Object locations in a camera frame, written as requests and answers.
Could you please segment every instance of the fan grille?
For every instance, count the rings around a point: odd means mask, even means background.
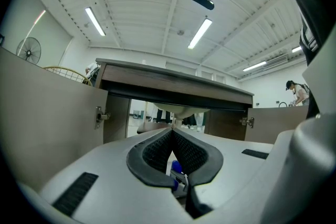
[[[36,65],[41,58],[41,45],[36,38],[27,37],[17,46],[16,55]]]

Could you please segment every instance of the table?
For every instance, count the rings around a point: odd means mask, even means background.
[[[239,120],[252,107],[253,94],[219,82],[137,63],[96,59],[101,65],[96,87],[109,92],[104,142],[125,138],[131,99],[211,109],[205,133],[244,140]]]

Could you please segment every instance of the blue object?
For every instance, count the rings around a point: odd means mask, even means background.
[[[176,180],[174,180],[174,188],[173,188],[173,191],[177,191],[177,188],[178,188],[178,185],[179,183],[176,181]]]
[[[182,173],[182,166],[178,161],[173,161],[172,163],[172,170],[177,173]]]

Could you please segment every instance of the black mesh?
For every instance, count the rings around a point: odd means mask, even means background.
[[[172,152],[171,132],[148,145],[142,153],[144,161],[154,169],[166,173],[168,158]]]
[[[53,206],[67,216],[71,216],[84,199],[98,175],[83,173],[54,202]]]
[[[208,154],[204,149],[176,132],[172,135],[172,140],[173,152],[185,174],[191,174],[206,163]]]

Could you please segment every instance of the ceiling light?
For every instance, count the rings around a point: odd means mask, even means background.
[[[99,25],[99,23],[98,23],[98,21],[97,21],[95,15],[94,15],[93,12],[92,12],[92,9],[91,9],[91,8],[86,8],[85,11],[86,11],[86,13],[89,15],[91,21],[93,22],[94,26],[95,26],[96,29],[98,30],[99,34],[100,34],[101,36],[105,36],[105,33],[104,33],[103,29],[101,29],[101,27],[100,27],[100,25]]]
[[[243,71],[246,72],[246,71],[248,71],[248,70],[251,70],[251,69],[254,69],[254,68],[257,68],[257,67],[261,67],[261,66],[263,66],[263,65],[265,65],[265,64],[266,64],[266,62],[264,61],[264,62],[261,62],[261,63],[258,63],[258,64],[256,64],[256,65],[254,65],[254,66],[245,68]]]
[[[188,49],[195,48],[196,44],[199,42],[201,37],[204,35],[204,33],[208,30],[209,26],[212,24],[212,21],[209,19],[205,19],[202,26],[197,31],[196,35],[194,36],[193,40],[190,42]]]
[[[41,19],[41,17],[43,16],[43,14],[45,13],[46,11],[42,11],[42,13],[37,17],[36,21],[34,22],[34,25],[37,24],[38,20]]]
[[[295,49],[293,49],[292,52],[294,53],[294,52],[297,52],[297,51],[299,51],[299,50],[302,50],[302,48],[301,48],[300,46],[297,47],[297,48],[295,48]]]

